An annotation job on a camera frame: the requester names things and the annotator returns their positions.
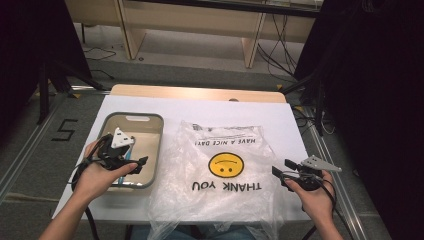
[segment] floor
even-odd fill
[[[75,24],[75,28],[80,39],[82,39],[81,25]],[[82,44],[82,46],[86,51],[86,57],[93,60],[93,64],[91,64],[91,66],[95,66],[96,59],[102,59],[102,62],[108,62],[110,64],[131,63],[141,64],[143,66],[160,65],[190,68],[200,71],[220,70],[236,73],[272,74],[276,75],[278,78],[283,79],[279,81],[283,86],[290,84],[290,81],[293,80],[283,71],[270,66],[264,59],[260,58],[259,54],[256,55],[253,68],[245,68],[241,42],[239,38],[177,32],[148,31],[146,38],[141,46],[140,52],[134,60],[126,59],[125,50],[122,45],[121,31],[119,28],[105,26],[86,27],[85,38],[85,43]],[[260,44],[266,52],[270,53],[273,51],[276,43],[273,41],[261,41]],[[301,54],[303,45],[299,43],[288,43],[287,45],[292,57],[294,59],[298,59]],[[284,64],[285,58],[281,45],[275,48],[273,57],[278,62],[282,63],[283,66],[288,68],[288,65]],[[299,104],[297,100],[298,96],[298,92],[290,94],[290,96],[287,96],[288,102],[293,105]],[[89,96],[84,101],[98,101],[101,103],[102,98],[98,96]],[[80,104],[81,105],[78,107],[80,107],[82,111],[84,108],[83,101]],[[20,117],[17,126],[25,126],[16,129],[16,132],[19,133],[20,136],[29,136],[33,129],[37,127],[34,124],[37,118],[36,108],[36,105],[30,104],[26,111],[29,114],[25,114]],[[333,126],[327,125],[327,127],[328,129],[326,130],[331,132]],[[387,230],[385,229],[384,224],[378,215],[378,212],[376,212],[374,209],[374,206],[360,181],[360,177],[357,177],[355,174],[353,174],[354,166],[352,166],[351,162],[349,161],[349,154],[347,151],[345,151],[343,140],[340,136],[337,135],[337,129],[333,134],[325,133],[324,137],[322,138],[316,136],[314,127],[311,127],[310,125],[300,127],[299,131],[302,134],[302,138],[304,140],[308,154],[323,156],[326,158],[326,160],[331,160],[334,162],[334,164],[343,168],[343,174],[338,176],[338,178],[340,178],[341,188],[339,193],[341,195],[345,194],[347,196],[347,201],[341,201],[340,204],[344,204],[351,208],[351,212],[343,212],[344,216],[349,217],[349,219],[355,220],[356,218],[359,220],[359,225],[358,223],[348,223],[349,226],[359,228],[353,229],[353,232],[358,234],[354,234],[355,239],[390,239],[390,236],[388,235]],[[25,138],[19,137],[13,138],[12,142],[3,144],[1,146],[1,158],[10,159],[9,161],[12,161],[16,155],[18,155],[24,144]],[[75,146],[76,149],[81,149],[81,147],[83,146],[81,146],[80,143],[76,144]],[[3,176],[7,168],[2,169],[3,170],[0,170],[0,174]],[[18,211],[20,214],[15,214],[13,208],[6,207],[8,206],[7,204],[13,203],[14,201],[21,202],[21,208]],[[18,233],[19,228],[16,226],[10,226],[8,222],[19,222],[19,218],[26,214],[26,212],[33,211],[34,207],[45,209],[46,211],[52,211],[52,209],[55,209],[56,201],[57,199],[48,197],[43,199],[34,199],[31,197],[28,198],[28,196],[12,196],[9,194],[5,201],[6,204],[0,205],[0,213],[2,213],[4,216],[10,216],[10,219],[8,218],[9,220],[7,222],[0,220],[0,228],[5,226],[8,228],[7,230],[6,228],[3,230],[0,229],[0,239],[3,239],[2,236],[6,236],[5,239],[14,239],[13,236],[20,236],[20,239],[22,239],[22,236],[34,238],[34,235],[31,235],[30,233],[27,235],[22,235],[24,233]],[[42,218],[45,220],[43,220],[44,222],[40,223],[40,226],[37,230],[34,230],[35,232],[40,231],[40,229],[45,226],[45,221],[49,219],[49,216],[43,216]],[[22,226],[31,229],[30,220],[36,221],[34,220],[35,216],[30,216],[27,219],[29,219],[29,221],[27,221]],[[349,238],[346,228],[342,225],[341,221],[338,220],[339,218],[336,216],[335,219],[337,226],[342,232],[343,236]],[[103,236],[102,238],[104,239],[113,239],[111,236],[115,236],[116,232],[119,232],[119,236],[123,235],[123,229],[120,227],[117,228],[116,224],[100,223],[100,227],[107,229],[101,233],[101,236]],[[306,234],[310,227],[311,225],[309,222],[289,224],[283,227],[280,231],[281,239],[299,239],[304,234]],[[82,223],[76,239],[86,239],[88,236],[89,228],[87,224]],[[317,234],[315,234],[311,239],[319,239],[319,237]]]

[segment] black cable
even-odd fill
[[[92,72],[101,72],[101,73],[103,73],[103,74],[107,75],[110,79],[115,79],[115,77],[114,77],[114,76],[112,76],[112,75],[108,74],[107,72],[105,72],[105,71],[103,71],[103,70],[95,69],[95,70],[90,70],[90,71],[92,71]]]
[[[314,225],[314,226],[312,226],[312,228],[311,229],[309,229],[309,231],[305,234],[305,236],[303,236],[303,238],[302,238],[302,240],[307,240],[307,239],[309,239],[311,236],[312,236],[312,234],[314,234],[314,232],[317,230],[317,227]]]
[[[305,118],[303,116],[296,115],[295,112],[293,112],[293,113],[294,113],[294,116],[295,116],[294,119],[296,120],[296,123],[297,123],[297,127],[298,128],[306,127],[306,125],[308,125],[308,123],[315,124],[313,118],[308,118],[308,117]]]
[[[289,74],[291,77],[293,77],[293,74],[292,73],[290,73],[286,68],[284,68],[280,63],[278,63],[275,59],[273,59],[272,58],[272,52],[271,52],[271,54],[268,54],[268,53],[266,53],[265,52],[265,50],[262,48],[262,46],[260,45],[260,44],[258,44],[258,47],[259,47],[259,50],[260,51],[262,51],[262,53],[267,57],[267,59],[265,59],[263,56],[262,56],[262,54],[260,53],[260,55],[262,56],[262,58],[264,58],[264,60],[269,64],[269,65],[272,65],[271,63],[270,63],[270,61],[272,61],[274,64],[276,64],[277,66],[275,66],[275,65],[272,65],[273,67],[275,67],[275,68],[278,68],[278,69],[280,69],[280,70],[283,70],[285,73],[287,73],[287,74]]]
[[[92,50],[94,50],[94,49],[98,49],[98,50],[101,50],[101,51],[104,51],[104,52],[108,52],[108,53],[112,53],[111,55],[109,55],[109,56],[106,56],[106,57],[101,57],[101,58],[87,58],[86,57],[86,59],[90,59],[90,60],[103,60],[103,59],[106,59],[106,58],[110,58],[110,57],[112,57],[112,56],[115,56],[116,55],[116,52],[114,52],[114,51],[109,51],[109,50],[105,50],[105,49],[103,49],[103,48],[98,48],[98,47],[93,47],[93,48],[91,48],[90,50],[87,50],[87,51],[84,51],[85,53],[88,53],[88,52],[91,52]]]
[[[297,109],[296,106],[292,106],[291,109],[293,111],[293,115],[295,116],[296,123],[298,122],[298,120],[305,120],[305,123],[303,125],[298,124],[298,127],[305,127],[308,122],[315,123],[315,118],[307,117],[302,111]]]
[[[97,234],[96,223],[94,222],[93,215],[91,214],[90,208],[85,209],[85,215],[87,216],[88,222],[90,223],[91,235],[93,235],[93,239],[99,240],[99,235]]]
[[[280,33],[280,30],[278,29],[277,21],[275,20],[275,15],[274,14],[272,15],[272,19],[274,21],[275,29],[277,30],[278,42],[281,42],[281,45],[284,48],[284,57],[286,59],[287,66],[289,67],[289,72],[293,75],[294,73],[293,73],[293,71],[291,69],[291,66],[293,66],[293,70],[294,70],[294,69],[296,69],[297,63],[293,59],[293,57],[291,56],[291,54],[289,53],[288,48],[287,48],[287,42],[286,42],[286,26],[287,26],[288,17],[287,17],[287,15],[284,15],[283,16],[283,29],[281,30],[281,33]]]
[[[104,143],[105,139],[108,138],[109,136],[103,136],[101,137],[96,145],[94,145],[93,149],[91,149],[90,153],[88,154],[88,156],[82,160],[82,162],[80,164],[78,164],[75,168],[76,168],[76,172],[72,178],[72,182],[71,182],[71,189],[72,192],[75,190],[75,187],[78,183],[78,180],[82,174],[82,172],[92,163],[94,162],[98,162],[98,161],[102,161],[101,159],[99,160],[93,160],[93,155],[94,153],[97,151],[98,148],[101,147],[101,145]],[[85,215],[87,216],[88,222],[90,223],[90,228],[91,228],[91,234],[93,235],[93,239],[95,240],[99,240],[99,236],[97,234],[97,227],[96,227],[96,223],[94,222],[94,218],[93,215],[91,214],[90,208],[87,206],[87,208],[85,209]]]
[[[131,239],[131,235],[132,235],[132,231],[133,231],[134,226],[133,225],[127,225],[125,228],[125,238],[124,240],[130,240]]]
[[[322,184],[318,179],[315,179],[315,181],[321,186],[321,188],[324,189],[324,191],[327,193],[327,195],[330,197],[332,203],[333,203],[333,211],[335,211],[337,213],[337,215],[339,216],[340,220],[342,221],[343,225],[345,226],[350,238],[353,240],[353,234],[350,231],[349,226],[347,225],[346,220],[342,217],[342,215],[340,214],[339,210],[337,209],[337,194],[336,194],[336,189],[334,188],[334,185],[328,181],[323,179],[324,182],[327,182],[330,184],[330,186],[333,188],[333,192],[334,192],[334,197],[331,195],[331,193],[328,191],[328,189],[324,186],[324,184]]]
[[[301,134],[300,134],[300,136],[303,136],[303,134],[306,132],[306,130],[308,130],[309,128],[311,128],[312,126],[314,126],[315,125],[315,123],[314,124],[311,124],[310,126],[308,126]]]
[[[286,82],[290,82],[290,83],[297,83],[296,81],[291,81],[291,80],[287,80],[287,79],[284,79],[284,78],[281,78],[281,77],[278,77],[277,75],[274,75],[272,72],[271,72],[271,70],[269,69],[269,65],[271,65],[271,66],[273,66],[273,67],[275,67],[275,68],[278,68],[278,69],[281,69],[279,66],[276,66],[276,65],[274,65],[274,64],[272,64],[271,62],[270,62],[270,60],[269,59],[266,59],[263,55],[262,55],[262,53],[259,51],[259,55],[261,56],[261,58],[263,59],[263,60],[265,60],[265,62],[267,62],[268,63],[268,73],[271,75],[271,76],[273,76],[273,77],[275,77],[275,78],[277,78],[277,79],[279,79],[279,80],[282,80],[282,81],[286,81]]]

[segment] metal stand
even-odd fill
[[[85,43],[85,29],[84,23],[81,23],[81,34],[82,34],[82,43]]]
[[[69,93],[69,91],[72,90],[72,86],[69,84],[69,81],[66,79],[66,76],[63,74],[63,72],[70,73],[70,75],[77,77],[78,79],[92,86],[96,90],[111,90],[110,88],[106,88],[98,82],[85,77],[84,74],[78,72],[77,70],[64,63],[61,63],[60,61],[45,61],[43,62],[39,70],[38,85],[40,90],[40,117],[38,119],[37,124],[41,124],[46,118],[46,116],[49,114],[49,79],[55,87],[56,91],[60,93]]]

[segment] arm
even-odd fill
[[[323,179],[333,183],[331,175],[322,171]],[[305,212],[314,222],[323,239],[343,239],[333,222],[333,205],[329,196],[320,188],[315,191],[305,191],[295,181],[287,179],[286,184],[299,195]],[[334,189],[324,181],[324,186],[334,196]]]
[[[91,151],[94,144],[87,146],[85,155]],[[106,192],[117,178],[131,172],[136,167],[136,163],[131,163],[114,171],[108,171],[97,163],[90,164],[82,173],[68,202],[39,239],[72,239],[88,204]]]

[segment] white table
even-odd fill
[[[229,102],[229,99],[244,102]],[[179,124],[184,120],[204,126],[262,126],[266,141],[281,160],[277,164],[280,169],[286,169],[286,158],[300,162],[308,157],[290,105],[277,92],[117,85],[112,89],[111,95],[105,97],[86,144],[97,139],[105,118],[113,112],[161,115],[165,124],[160,155],[169,146]],[[78,162],[82,159],[83,152],[82,150]],[[276,179],[271,171],[270,179]],[[148,223],[149,195],[153,187],[154,184],[142,190],[109,191],[94,200],[90,209],[96,220],[125,224]],[[71,194],[68,184],[54,216]],[[282,202],[286,222],[309,219],[301,210],[296,194],[284,193]],[[190,219],[183,219],[181,222],[189,223]]]

